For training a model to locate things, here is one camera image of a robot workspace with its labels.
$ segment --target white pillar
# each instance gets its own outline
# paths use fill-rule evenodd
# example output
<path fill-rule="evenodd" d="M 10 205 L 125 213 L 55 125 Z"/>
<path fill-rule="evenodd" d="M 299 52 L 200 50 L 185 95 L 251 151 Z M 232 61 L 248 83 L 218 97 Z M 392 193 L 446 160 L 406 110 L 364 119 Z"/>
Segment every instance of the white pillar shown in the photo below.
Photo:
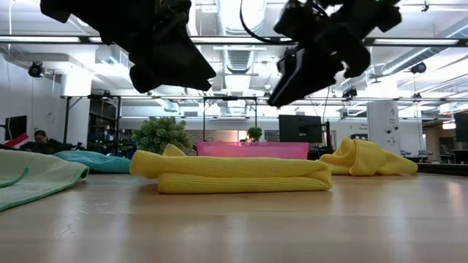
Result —
<path fill-rule="evenodd" d="M 88 96 L 91 94 L 92 74 L 82 70 L 62 75 L 62 96 Z M 68 117 L 67 143 L 76 145 L 77 142 L 86 144 L 88 141 L 89 99 L 71 99 Z M 63 141 L 65 130 L 65 111 L 67 100 L 62 99 L 60 127 L 62 127 L 58 138 Z"/>
<path fill-rule="evenodd" d="M 369 141 L 401 155 L 398 102 L 369 102 L 367 126 Z"/>

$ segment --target folded yellow towel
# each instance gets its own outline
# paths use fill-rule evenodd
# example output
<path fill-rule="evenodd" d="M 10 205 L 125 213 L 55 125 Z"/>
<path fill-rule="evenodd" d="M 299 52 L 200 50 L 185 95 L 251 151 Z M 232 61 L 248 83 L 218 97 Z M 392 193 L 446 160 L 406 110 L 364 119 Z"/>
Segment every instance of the folded yellow towel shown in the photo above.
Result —
<path fill-rule="evenodd" d="M 406 158 L 381 149 L 373 142 L 344 138 L 334 154 L 320 158 L 332 175 L 395 175 L 416 173 L 418 165 Z"/>
<path fill-rule="evenodd" d="M 389 175 L 414 173 L 417 168 L 372 142 L 345 139 L 320 161 L 186 156 L 168 145 L 162 155 L 137 151 L 130 173 L 159 178 L 161 193 L 208 194 L 328 190 L 332 174 Z"/>

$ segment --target wooden table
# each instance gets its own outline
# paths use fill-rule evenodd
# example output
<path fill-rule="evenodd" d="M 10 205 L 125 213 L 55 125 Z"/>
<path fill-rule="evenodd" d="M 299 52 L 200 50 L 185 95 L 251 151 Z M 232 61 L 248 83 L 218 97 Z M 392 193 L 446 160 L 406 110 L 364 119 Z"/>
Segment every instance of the wooden table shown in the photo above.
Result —
<path fill-rule="evenodd" d="M 90 175 L 0 213 L 5 263 L 467 262 L 468 178 L 335 177 L 332 191 L 158 195 Z"/>

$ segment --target light green cloth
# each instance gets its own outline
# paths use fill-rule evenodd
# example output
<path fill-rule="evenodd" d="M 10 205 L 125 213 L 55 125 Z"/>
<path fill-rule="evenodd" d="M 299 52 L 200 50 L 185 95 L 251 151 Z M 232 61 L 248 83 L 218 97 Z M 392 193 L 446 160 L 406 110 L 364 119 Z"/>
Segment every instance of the light green cloth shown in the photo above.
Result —
<path fill-rule="evenodd" d="M 88 172 L 83 164 L 55 156 L 0 150 L 0 211 L 69 188 Z"/>

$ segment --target pink bin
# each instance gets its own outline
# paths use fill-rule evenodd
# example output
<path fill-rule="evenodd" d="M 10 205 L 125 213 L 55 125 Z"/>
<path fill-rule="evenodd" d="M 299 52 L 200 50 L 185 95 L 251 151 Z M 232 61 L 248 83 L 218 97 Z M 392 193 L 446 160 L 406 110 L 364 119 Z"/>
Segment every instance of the pink bin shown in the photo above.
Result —
<path fill-rule="evenodd" d="M 199 142 L 199 156 L 307 159 L 307 142 Z"/>

